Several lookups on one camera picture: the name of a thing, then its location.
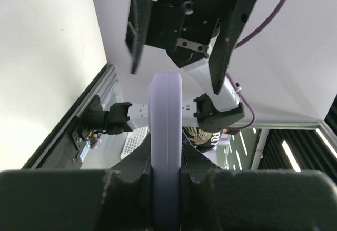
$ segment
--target fluorescent light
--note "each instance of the fluorescent light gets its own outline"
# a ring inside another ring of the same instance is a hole
[[[245,145],[245,143],[244,143],[244,140],[243,140],[243,136],[242,136],[241,131],[239,132],[239,134],[240,134],[241,142],[242,142],[242,145],[243,145],[244,153],[245,153],[246,156],[247,156],[248,153],[247,153],[246,145]]]
[[[331,144],[328,142],[328,140],[325,138],[325,136],[322,134],[322,132],[318,128],[316,129],[316,133],[320,136],[322,141],[324,141],[324,143],[326,144],[326,146],[328,147],[332,155],[334,155],[335,158],[337,158],[336,150],[331,146]]]
[[[239,163],[239,169],[242,170],[241,161],[240,161],[240,156],[239,156],[238,151],[236,151],[236,157],[237,157],[237,162]]]
[[[294,171],[300,172],[301,169],[300,169],[299,165],[297,164],[296,159],[295,159],[293,153],[291,152],[291,150],[288,146],[288,143],[286,143],[286,141],[283,141],[282,147],[283,147],[283,149],[286,153],[286,156],[288,157],[288,159],[291,163],[291,166],[293,166]]]

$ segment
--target white panel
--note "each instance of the white panel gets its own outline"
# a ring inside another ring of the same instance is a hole
[[[92,0],[0,0],[0,170],[21,168],[106,58]]]
[[[124,100],[147,103],[153,75],[176,66],[165,51],[145,47],[138,74],[130,75],[131,58],[124,43],[130,0],[94,2],[106,55],[116,64]],[[258,27],[278,2],[258,0],[242,37]],[[242,85],[257,124],[294,122],[305,127],[325,117],[337,90],[336,2],[287,0],[265,30],[233,53],[229,72]],[[201,95],[196,81],[181,73],[184,100]],[[249,120],[246,109],[241,123]]]

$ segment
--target wire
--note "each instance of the wire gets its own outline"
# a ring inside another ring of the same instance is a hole
[[[245,43],[247,43],[248,41],[250,41],[252,38],[254,38],[256,35],[258,35],[258,33],[260,33],[262,30],[264,30],[264,28],[267,27],[267,25],[279,13],[279,11],[283,7],[285,1],[286,0],[280,0],[279,3],[276,5],[275,9],[267,17],[267,19],[265,19],[265,21],[260,26],[258,26],[250,35],[248,35],[247,37],[245,37],[241,41],[239,41],[236,44],[236,46],[235,46],[234,49],[241,47],[242,45],[244,45]],[[239,94],[241,100],[246,104],[246,106],[248,107],[248,109],[251,111],[252,116],[253,116],[252,120],[247,125],[242,126],[242,127],[229,127],[227,129],[229,129],[229,130],[242,130],[242,129],[248,128],[251,125],[253,125],[253,123],[255,122],[255,119],[256,119],[255,112],[254,112],[253,108],[250,106],[250,104],[248,103],[248,101],[245,99],[245,97],[243,96],[243,94],[241,93],[241,90],[238,90],[238,87],[236,86],[235,82],[230,77],[230,75],[227,73],[226,76],[227,76],[228,80],[231,82],[231,84],[234,87],[235,91],[237,91],[237,93]]]

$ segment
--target purple cable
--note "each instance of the purple cable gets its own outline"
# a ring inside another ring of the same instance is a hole
[[[241,41],[239,41],[236,44],[236,46],[235,46],[234,49],[241,47],[242,45],[244,45],[245,43],[247,43],[248,41],[250,41],[252,38],[254,38],[259,32],[261,32],[275,18],[275,16],[279,13],[279,11],[281,10],[281,8],[284,5],[285,1],[286,0],[280,0],[279,3],[276,5],[276,8],[267,17],[267,19],[265,19],[265,21],[260,26],[258,26],[250,35],[248,35],[247,37],[245,37]],[[226,74],[226,76],[227,76],[228,80],[231,82],[231,84],[234,87],[234,89],[236,91],[238,91],[237,87],[236,87],[236,84],[233,81],[233,79],[230,77],[230,75]],[[252,118],[251,122],[249,122],[247,125],[242,126],[242,127],[229,127],[228,129],[230,129],[230,130],[242,130],[242,129],[250,127],[255,122],[255,113],[254,113],[252,107],[249,105],[249,103],[247,102],[247,100],[245,99],[245,97],[242,95],[242,93],[238,92],[238,94],[239,94],[240,98],[242,99],[242,101],[246,104],[246,106],[248,107],[248,109],[251,111],[253,118]]]

